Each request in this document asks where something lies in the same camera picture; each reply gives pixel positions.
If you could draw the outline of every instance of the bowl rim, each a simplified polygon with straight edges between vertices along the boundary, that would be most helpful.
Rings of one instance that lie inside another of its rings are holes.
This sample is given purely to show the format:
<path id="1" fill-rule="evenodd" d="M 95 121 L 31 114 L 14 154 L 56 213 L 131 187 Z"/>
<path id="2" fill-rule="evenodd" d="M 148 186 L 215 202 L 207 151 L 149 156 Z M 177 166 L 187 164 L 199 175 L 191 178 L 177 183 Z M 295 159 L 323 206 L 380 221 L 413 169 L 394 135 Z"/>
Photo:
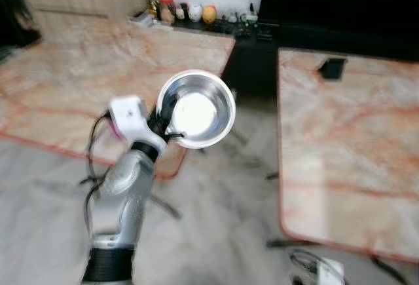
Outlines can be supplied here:
<path id="1" fill-rule="evenodd" d="M 228 101 L 230 102 L 231 105 L 231 116 L 228 119 L 228 123 L 226 125 L 226 127 L 224 127 L 223 131 L 220 132 L 217 136 L 210 138 L 208 140 L 204 140 L 204 141 L 192 141 L 192 140 L 188 140 L 185 138 L 178 138 L 176 139 L 176 142 L 179 145 L 182 145 L 183 147 L 187 147 L 189 149 L 201 149 L 204 147 L 208 147 L 211 145 L 216 144 L 217 142 L 221 141 L 231 130 L 233 124 L 234 124 L 234 120 L 236 118 L 236 101 L 234 100 L 234 97 L 232 95 L 231 90 L 228 88 L 228 86 L 224 83 L 223 80 L 221 80 L 220 77 L 216 76 L 215 74 L 205 71 L 205 70 L 201 70 L 201 69 L 188 69 L 179 73 L 176 73 L 173 77 L 171 77 L 169 80 L 166 81 L 166 83 L 163 85 L 162 89 L 160 90 L 160 93 L 158 95 L 157 98 L 157 102 L 156 102 L 156 112 L 160 113 L 161 109 L 162 109 L 162 103 L 163 103 L 163 98 L 164 95 L 166 94 L 166 92 L 168 91 L 168 89 L 170 88 L 170 86 L 177 80 L 182 79 L 183 77 L 187 77 L 189 75 L 201 75 L 203 77 L 208 77 L 211 80 L 214 80 L 215 82 L 217 82 L 221 88 L 225 91 L 225 95 L 227 96 Z"/>

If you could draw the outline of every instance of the metal bowl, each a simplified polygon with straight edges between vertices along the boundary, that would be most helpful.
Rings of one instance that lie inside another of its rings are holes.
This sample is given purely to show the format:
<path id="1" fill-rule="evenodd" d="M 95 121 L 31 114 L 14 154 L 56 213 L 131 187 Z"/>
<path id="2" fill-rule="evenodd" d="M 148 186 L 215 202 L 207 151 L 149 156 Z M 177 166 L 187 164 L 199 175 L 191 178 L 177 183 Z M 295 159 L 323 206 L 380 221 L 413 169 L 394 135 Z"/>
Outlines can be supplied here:
<path id="1" fill-rule="evenodd" d="M 200 149 L 222 140 L 236 117 L 236 103 L 227 85 L 214 74 L 187 70 L 173 76 L 162 88 L 156 103 L 160 113 L 166 96 L 177 96 L 169 133 L 183 133 L 177 142 Z"/>

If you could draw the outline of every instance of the gray marble floor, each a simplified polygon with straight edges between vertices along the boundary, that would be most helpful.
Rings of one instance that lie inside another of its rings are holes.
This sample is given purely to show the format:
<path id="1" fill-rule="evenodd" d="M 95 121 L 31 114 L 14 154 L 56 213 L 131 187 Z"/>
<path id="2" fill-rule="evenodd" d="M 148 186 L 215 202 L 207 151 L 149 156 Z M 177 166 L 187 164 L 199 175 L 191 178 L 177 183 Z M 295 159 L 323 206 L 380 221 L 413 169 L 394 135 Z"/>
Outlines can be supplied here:
<path id="1" fill-rule="evenodd" d="M 189 151 L 178 177 L 153 192 L 182 213 L 180 221 L 148 202 L 135 257 L 136 284 L 290 284 L 310 277 L 268 250 L 282 237 L 275 181 L 273 100 L 244 99 L 234 131 L 205 153 Z M 0 141 L 0 284 L 78 284 L 88 254 L 82 218 L 83 161 Z M 392 285 L 365 256 L 317 247 L 313 253 L 344 264 L 351 285 Z M 390 262 L 410 283 L 418 268 Z"/>

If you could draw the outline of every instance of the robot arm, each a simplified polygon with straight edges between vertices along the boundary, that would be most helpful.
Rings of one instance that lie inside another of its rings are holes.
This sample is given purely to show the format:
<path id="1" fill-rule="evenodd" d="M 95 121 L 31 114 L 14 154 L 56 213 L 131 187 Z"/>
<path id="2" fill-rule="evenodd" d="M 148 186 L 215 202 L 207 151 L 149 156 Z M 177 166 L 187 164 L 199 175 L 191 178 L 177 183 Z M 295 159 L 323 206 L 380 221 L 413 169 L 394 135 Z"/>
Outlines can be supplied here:
<path id="1" fill-rule="evenodd" d="M 147 120 L 138 97 L 111 102 L 114 127 L 131 147 L 108 171 L 90 205 L 92 245 L 82 284 L 132 284 L 132 258 L 153 184 L 154 162 L 166 150 L 170 136 L 164 133 L 174 104 L 175 99 L 161 115 L 153 110 Z"/>

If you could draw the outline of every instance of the marble tabletop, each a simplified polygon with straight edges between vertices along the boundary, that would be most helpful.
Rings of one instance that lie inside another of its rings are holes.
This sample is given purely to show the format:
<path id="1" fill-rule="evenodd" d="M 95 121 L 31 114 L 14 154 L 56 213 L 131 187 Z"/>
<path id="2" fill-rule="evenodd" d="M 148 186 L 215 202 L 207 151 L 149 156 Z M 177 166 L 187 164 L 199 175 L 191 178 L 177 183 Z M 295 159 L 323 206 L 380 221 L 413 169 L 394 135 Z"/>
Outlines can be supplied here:
<path id="1" fill-rule="evenodd" d="M 419 261 L 419 64 L 280 50 L 280 221 L 287 235 Z"/>
<path id="2" fill-rule="evenodd" d="M 228 37 L 101 18 L 52 25 L 56 33 L 0 67 L 0 136 L 76 157 L 84 156 L 92 124 L 112 97 L 138 95 L 151 110 L 171 76 L 185 69 L 219 75 L 234 46 Z M 94 155 L 110 164 L 127 144 L 101 131 Z M 170 144 L 157 176 L 175 176 L 185 151 Z"/>

